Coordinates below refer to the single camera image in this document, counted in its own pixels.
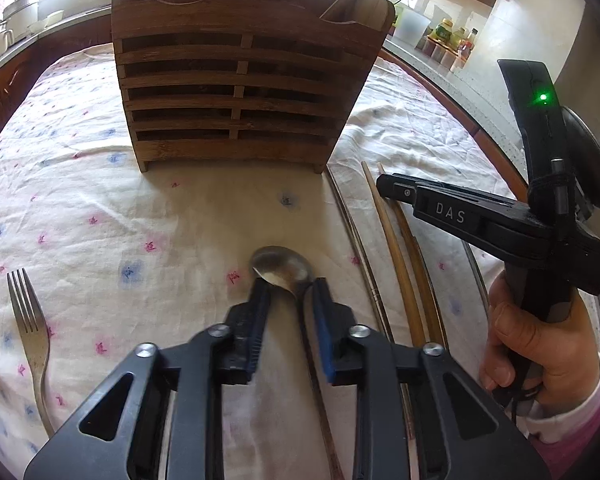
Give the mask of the pink sleeve forearm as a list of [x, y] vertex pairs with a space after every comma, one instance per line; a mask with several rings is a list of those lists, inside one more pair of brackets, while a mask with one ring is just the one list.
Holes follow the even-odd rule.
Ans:
[[600, 378], [593, 392], [576, 408], [545, 416], [536, 404], [522, 419], [521, 426], [544, 460], [550, 477], [562, 478], [600, 429]]

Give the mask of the person's right hand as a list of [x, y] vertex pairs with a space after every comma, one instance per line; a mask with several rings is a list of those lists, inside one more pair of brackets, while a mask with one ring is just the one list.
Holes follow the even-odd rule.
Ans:
[[571, 297], [568, 318], [545, 323], [514, 304], [500, 273], [489, 290], [490, 318], [486, 353], [479, 370], [486, 390], [509, 386], [515, 371], [507, 352], [543, 367], [542, 389], [536, 401], [550, 414], [582, 404], [600, 380], [600, 358], [588, 310], [577, 292]]

